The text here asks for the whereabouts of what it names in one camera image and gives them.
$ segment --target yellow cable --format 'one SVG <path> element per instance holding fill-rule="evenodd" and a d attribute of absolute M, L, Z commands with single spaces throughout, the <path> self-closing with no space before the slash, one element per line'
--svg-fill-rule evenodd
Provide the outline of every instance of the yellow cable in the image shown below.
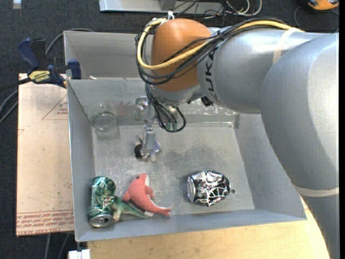
<path fill-rule="evenodd" d="M 145 28 L 144 32 L 145 33 L 148 33 L 150 31 L 150 29 L 152 28 L 152 26 L 154 25 L 159 25 L 161 24 L 163 21 L 165 21 L 166 19 L 157 19 L 157 20 L 154 20 L 152 21 L 151 23 L 149 23 L 149 25 Z M 242 26 L 240 26 L 239 28 L 235 29 L 234 31 L 237 31 L 237 30 L 240 30 L 240 29 L 243 29 L 243 28 L 248 28 L 248 27 L 252 27 L 252 26 L 256 26 L 256 25 L 265 25 L 265 26 L 273 26 L 273 27 L 276 27 L 276 28 L 280 28 L 282 30 L 289 30 L 291 29 L 292 27 L 291 26 L 288 26 L 288 25 L 285 25 L 285 24 L 281 24 L 279 22 L 276 22 L 276 21 L 253 21 L 253 22 L 250 22 L 250 23 L 247 23 L 247 24 L 244 24 Z M 139 64 L 145 68 L 145 69 L 149 69 L 149 70 L 157 70 L 157 69 L 162 69 L 162 68 L 165 68 L 171 64 L 174 64 L 176 62 L 178 62 L 179 60 L 182 60 L 186 57 L 189 57 L 191 56 L 192 54 L 194 54 L 195 52 L 197 52 L 198 50 L 200 50 L 203 46 L 205 46 L 208 42 L 205 42 L 191 50 L 189 50 L 188 52 L 185 52 L 175 58 L 172 58 L 171 60 L 165 62 L 165 63 L 161 63 L 161 64 L 157 64 L 157 65 L 147 65 L 146 63 L 143 62 L 142 58 L 141 58 L 141 46 L 142 46 L 142 43 L 143 43 L 143 40 L 145 38 L 145 35 L 142 34 L 140 39 L 139 39 L 139 43 L 138 43 L 138 48 L 137 48 L 137 59 L 138 59 L 138 62 Z"/>

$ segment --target green soda can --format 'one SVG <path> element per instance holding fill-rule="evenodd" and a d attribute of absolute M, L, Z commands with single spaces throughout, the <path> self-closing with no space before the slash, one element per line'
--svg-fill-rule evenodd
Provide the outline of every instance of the green soda can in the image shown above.
<path fill-rule="evenodd" d="M 106 176 L 97 176 L 91 181 L 91 204 L 88 221 L 94 227 L 107 227 L 113 222 L 115 182 Z"/>

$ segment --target blue clamp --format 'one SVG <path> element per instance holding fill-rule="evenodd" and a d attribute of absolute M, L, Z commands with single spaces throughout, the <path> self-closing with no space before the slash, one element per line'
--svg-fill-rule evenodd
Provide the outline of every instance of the blue clamp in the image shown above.
<path fill-rule="evenodd" d="M 31 38 L 24 39 L 17 46 L 17 51 L 20 57 L 30 64 L 30 70 L 27 73 L 28 81 L 32 81 L 35 84 L 55 84 L 66 88 L 66 80 L 60 75 L 62 71 L 68 69 L 72 72 L 73 79 L 81 79 L 80 64 L 77 60 L 72 59 L 68 62 L 68 65 L 60 68 L 55 68 L 53 65 L 48 65 L 47 70 L 38 70 L 40 63 L 37 60 L 35 53 L 32 51 Z"/>

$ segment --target yellow clamp label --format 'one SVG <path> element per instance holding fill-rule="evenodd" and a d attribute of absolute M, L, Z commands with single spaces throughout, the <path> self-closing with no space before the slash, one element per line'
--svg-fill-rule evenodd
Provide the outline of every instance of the yellow clamp label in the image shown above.
<path fill-rule="evenodd" d="M 48 70 L 38 70 L 38 71 L 33 71 L 29 75 L 29 78 L 39 83 L 40 81 L 49 79 L 50 78 L 49 75 L 50 75 L 50 72 Z"/>

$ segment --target gray bin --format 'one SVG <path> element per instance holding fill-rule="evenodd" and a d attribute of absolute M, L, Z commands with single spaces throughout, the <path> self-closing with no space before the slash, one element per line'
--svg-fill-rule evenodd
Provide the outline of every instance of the gray bin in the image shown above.
<path fill-rule="evenodd" d="M 135 158 L 134 146 L 144 125 L 134 119 L 135 99 L 145 91 L 137 75 L 134 37 L 65 32 L 66 62 L 77 59 L 82 67 L 82 80 L 68 80 L 76 241 L 305 220 L 300 196 L 270 146 L 260 114 L 237 115 L 197 100 L 180 107 L 187 120 L 181 132 L 171 134 L 154 126 L 162 146 L 155 163 Z M 104 137 L 91 126 L 99 103 L 113 107 L 116 135 Z M 234 189 L 211 207 L 191 203 L 187 196 L 188 175 L 206 169 L 222 172 Z M 140 173 L 149 174 L 155 203 L 171 207 L 171 217 L 123 215 L 109 227 L 92 227 L 87 219 L 90 181 L 107 176 L 116 183 L 116 195 L 122 196 Z"/>

